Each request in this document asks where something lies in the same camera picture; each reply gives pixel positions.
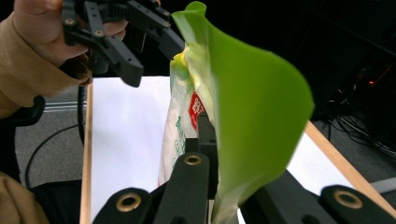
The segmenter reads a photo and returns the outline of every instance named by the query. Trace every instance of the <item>jacket sleeve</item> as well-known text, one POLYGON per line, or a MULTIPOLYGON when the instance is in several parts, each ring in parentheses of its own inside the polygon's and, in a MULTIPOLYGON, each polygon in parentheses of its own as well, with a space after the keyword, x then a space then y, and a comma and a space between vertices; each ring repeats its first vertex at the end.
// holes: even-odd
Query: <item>jacket sleeve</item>
POLYGON ((65 89, 91 81, 86 55, 61 68, 36 54, 13 26, 13 13, 0 23, 0 118, 33 106, 37 95, 53 97, 65 89))
POLYGON ((35 195, 8 175, 0 172, 1 223, 48 224, 46 215, 35 195))

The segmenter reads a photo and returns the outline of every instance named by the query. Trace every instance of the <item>floor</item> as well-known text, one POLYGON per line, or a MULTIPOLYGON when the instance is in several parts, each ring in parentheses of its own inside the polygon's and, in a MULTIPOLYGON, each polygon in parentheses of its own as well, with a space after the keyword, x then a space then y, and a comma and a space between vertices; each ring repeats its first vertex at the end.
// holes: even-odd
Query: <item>floor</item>
MULTIPOLYGON (((47 102, 73 104, 77 92, 77 88, 71 88, 47 102)), ((369 182, 396 176, 396 160, 378 149, 356 143, 356 139, 342 129, 347 127, 342 121, 318 120, 313 123, 324 136, 330 137, 332 144, 369 182)), ((23 184, 34 187, 46 182, 81 178, 83 145, 77 124, 77 110, 69 108, 62 112, 45 112, 36 125, 17 129, 17 154, 23 184)), ((396 208, 396 190, 383 196, 396 208)))

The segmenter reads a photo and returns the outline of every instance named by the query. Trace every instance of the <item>metal bolt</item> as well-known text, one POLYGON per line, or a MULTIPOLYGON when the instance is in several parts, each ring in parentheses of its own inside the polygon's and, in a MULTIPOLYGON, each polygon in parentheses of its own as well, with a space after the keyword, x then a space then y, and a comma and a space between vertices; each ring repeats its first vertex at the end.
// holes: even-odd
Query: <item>metal bolt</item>
POLYGON ((66 20, 64 20, 64 24, 66 24, 66 25, 73 25, 75 23, 75 21, 73 20, 73 19, 66 19, 66 20))
POLYGON ((101 30, 97 30, 97 31, 95 31, 95 35, 96 36, 103 36, 105 33, 103 32, 103 31, 101 31, 101 30))

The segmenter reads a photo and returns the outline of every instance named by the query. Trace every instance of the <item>snack bag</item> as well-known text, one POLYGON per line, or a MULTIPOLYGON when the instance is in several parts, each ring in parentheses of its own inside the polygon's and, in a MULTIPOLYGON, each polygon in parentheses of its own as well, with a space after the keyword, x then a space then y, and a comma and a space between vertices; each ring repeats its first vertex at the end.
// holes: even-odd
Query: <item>snack bag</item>
POLYGON ((172 174, 185 139, 197 136, 194 120, 205 110, 219 157, 213 223, 235 223, 238 206, 286 170, 314 108, 311 90, 292 64, 212 25, 204 4, 172 17, 187 47, 170 64, 159 183, 172 174))
POLYGON ((194 57, 189 47, 170 64, 171 102, 163 136, 160 185, 169 179, 177 158, 185 152, 186 138, 197 137, 198 115, 206 111, 213 124, 212 98, 202 79, 202 71, 197 69, 199 65, 187 66, 186 55, 194 57))

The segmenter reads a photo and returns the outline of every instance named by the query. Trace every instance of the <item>black clamp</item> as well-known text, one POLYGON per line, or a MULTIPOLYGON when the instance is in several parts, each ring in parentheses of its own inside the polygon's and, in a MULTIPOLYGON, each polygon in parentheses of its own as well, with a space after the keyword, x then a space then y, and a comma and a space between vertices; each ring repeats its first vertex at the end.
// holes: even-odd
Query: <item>black clamp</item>
MULTIPOLYGON (((207 223, 218 184, 216 134, 207 114, 198 116, 197 138, 186 139, 169 181, 151 193, 123 189, 113 194, 93 224, 207 223)), ((394 217, 355 189, 334 185, 320 195, 306 190, 287 170, 240 205, 248 224, 396 223, 394 217)))
POLYGON ((104 22, 126 20, 134 35, 129 45, 142 51, 146 35, 159 43, 159 50, 168 60, 184 49, 184 40, 170 25, 170 13, 158 6, 153 10, 135 0, 64 0, 62 20, 64 38, 68 45, 81 44, 90 49, 90 68, 94 74, 115 73, 125 83, 138 87, 144 66, 116 36, 106 36, 104 22), (86 27, 78 24, 87 22, 86 27))

